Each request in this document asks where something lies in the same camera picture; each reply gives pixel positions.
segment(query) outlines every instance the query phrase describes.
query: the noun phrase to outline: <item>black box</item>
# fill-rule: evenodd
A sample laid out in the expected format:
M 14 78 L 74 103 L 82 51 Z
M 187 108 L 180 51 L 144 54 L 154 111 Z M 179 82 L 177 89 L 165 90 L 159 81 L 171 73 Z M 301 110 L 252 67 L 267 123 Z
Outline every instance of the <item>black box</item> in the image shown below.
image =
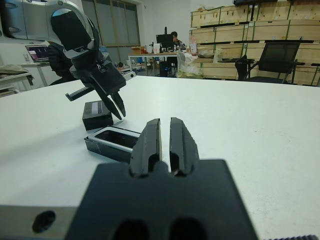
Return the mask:
M 82 121 L 87 131 L 114 124 L 111 112 L 101 100 L 85 103 Z
M 236 6 L 239 5 L 252 5 L 252 4 L 260 4 L 260 3 L 269 3 L 269 2 L 277 2 L 278 0 L 234 0 L 233 4 Z

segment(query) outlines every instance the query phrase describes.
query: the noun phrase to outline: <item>mounting hole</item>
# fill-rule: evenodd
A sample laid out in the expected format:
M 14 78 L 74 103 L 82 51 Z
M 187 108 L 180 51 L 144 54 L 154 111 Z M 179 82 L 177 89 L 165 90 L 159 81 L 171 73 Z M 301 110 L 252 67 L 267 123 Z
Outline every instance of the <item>mounting hole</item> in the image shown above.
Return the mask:
M 169 240 L 206 240 L 203 226 L 193 218 L 179 218 L 170 228 Z
M 126 220 L 116 230 L 113 240 L 148 240 L 149 232 L 141 220 Z
M 54 211 L 44 211 L 35 217 L 32 230 L 36 234 L 43 233 L 52 226 L 55 220 L 56 214 Z

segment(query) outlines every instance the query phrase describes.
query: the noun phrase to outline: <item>black mesh chair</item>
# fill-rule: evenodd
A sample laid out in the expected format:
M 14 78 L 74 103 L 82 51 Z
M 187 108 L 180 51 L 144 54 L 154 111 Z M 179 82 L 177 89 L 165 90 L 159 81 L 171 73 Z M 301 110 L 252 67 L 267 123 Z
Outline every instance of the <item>black mesh chair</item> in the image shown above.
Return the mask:
M 254 65 L 252 59 L 244 55 L 235 62 L 238 72 L 238 79 L 246 82 L 287 84 L 287 77 L 292 73 L 291 84 L 294 83 L 297 61 L 295 61 L 299 42 L 268 42 L 265 44 L 260 60 Z M 285 74 L 283 79 L 266 76 L 250 77 L 250 71 L 257 66 L 260 71 Z

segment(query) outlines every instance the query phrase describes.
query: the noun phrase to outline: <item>laptop screen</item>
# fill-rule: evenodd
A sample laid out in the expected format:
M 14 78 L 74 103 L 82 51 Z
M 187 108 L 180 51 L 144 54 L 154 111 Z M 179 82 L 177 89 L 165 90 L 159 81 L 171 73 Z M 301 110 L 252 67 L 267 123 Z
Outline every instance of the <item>laptop screen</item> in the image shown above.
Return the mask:
M 49 60 L 46 45 L 25 46 L 25 48 L 34 62 Z

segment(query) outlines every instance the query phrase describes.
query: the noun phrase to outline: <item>stacked wooden crates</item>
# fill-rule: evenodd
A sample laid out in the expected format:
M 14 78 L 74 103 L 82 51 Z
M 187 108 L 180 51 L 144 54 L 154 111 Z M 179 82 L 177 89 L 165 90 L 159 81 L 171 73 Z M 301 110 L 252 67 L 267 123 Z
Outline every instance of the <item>stacked wooden crates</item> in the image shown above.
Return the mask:
M 223 49 L 223 58 L 259 60 L 266 42 L 296 41 L 299 66 L 294 83 L 316 86 L 320 78 L 320 0 L 278 1 L 250 5 L 218 7 L 191 13 L 190 39 L 202 50 Z M 237 79 L 234 63 L 213 63 L 198 58 L 206 78 Z M 251 71 L 251 76 L 283 77 L 278 73 Z

